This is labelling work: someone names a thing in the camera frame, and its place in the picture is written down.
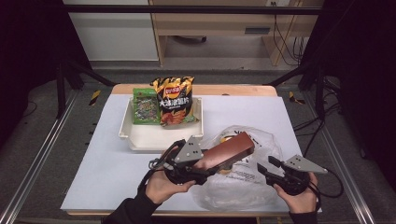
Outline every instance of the potato chip bag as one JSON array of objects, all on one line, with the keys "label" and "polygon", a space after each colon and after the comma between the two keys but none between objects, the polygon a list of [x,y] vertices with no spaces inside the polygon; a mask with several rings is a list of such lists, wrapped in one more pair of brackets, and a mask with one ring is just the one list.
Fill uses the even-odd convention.
[{"label": "potato chip bag", "polygon": [[192,108],[194,77],[157,77],[150,85],[157,92],[161,125],[175,125],[196,121]]}]

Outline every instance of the person's left hand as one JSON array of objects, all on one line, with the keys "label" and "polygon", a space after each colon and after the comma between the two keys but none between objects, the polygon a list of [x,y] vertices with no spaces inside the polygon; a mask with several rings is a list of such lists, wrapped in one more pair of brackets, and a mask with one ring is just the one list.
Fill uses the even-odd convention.
[{"label": "person's left hand", "polygon": [[148,180],[146,195],[152,202],[160,204],[176,193],[187,192],[194,184],[195,180],[184,183],[183,185],[176,185],[168,179],[164,171],[157,171]]}]

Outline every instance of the wooden table edge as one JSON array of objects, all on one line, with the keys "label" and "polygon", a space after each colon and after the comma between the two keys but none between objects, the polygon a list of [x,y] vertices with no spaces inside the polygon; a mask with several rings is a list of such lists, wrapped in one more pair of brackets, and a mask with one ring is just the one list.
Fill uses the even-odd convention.
[{"label": "wooden table edge", "polygon": [[[110,215],[112,211],[65,211],[70,216],[99,216],[105,217]],[[210,212],[210,211],[155,211],[154,217],[288,217],[288,212]]]},{"label": "wooden table edge", "polygon": [[[134,88],[153,88],[149,84],[118,84],[111,94],[132,94]],[[194,84],[194,95],[277,96],[276,89],[263,85],[203,85]]]}]

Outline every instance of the green snack package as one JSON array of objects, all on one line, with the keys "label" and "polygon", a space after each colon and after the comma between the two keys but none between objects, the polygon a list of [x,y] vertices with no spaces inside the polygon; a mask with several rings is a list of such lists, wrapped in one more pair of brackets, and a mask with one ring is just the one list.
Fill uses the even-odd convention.
[{"label": "green snack package", "polygon": [[134,124],[160,124],[157,92],[150,88],[134,88]]}]

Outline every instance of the white cabinet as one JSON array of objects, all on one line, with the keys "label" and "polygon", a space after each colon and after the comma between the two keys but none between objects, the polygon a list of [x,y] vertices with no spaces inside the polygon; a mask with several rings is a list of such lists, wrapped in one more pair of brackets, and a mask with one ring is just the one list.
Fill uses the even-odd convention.
[{"label": "white cabinet", "polygon": [[[67,5],[147,5],[145,0],[64,0]],[[158,61],[150,14],[69,13],[90,61]]]}]

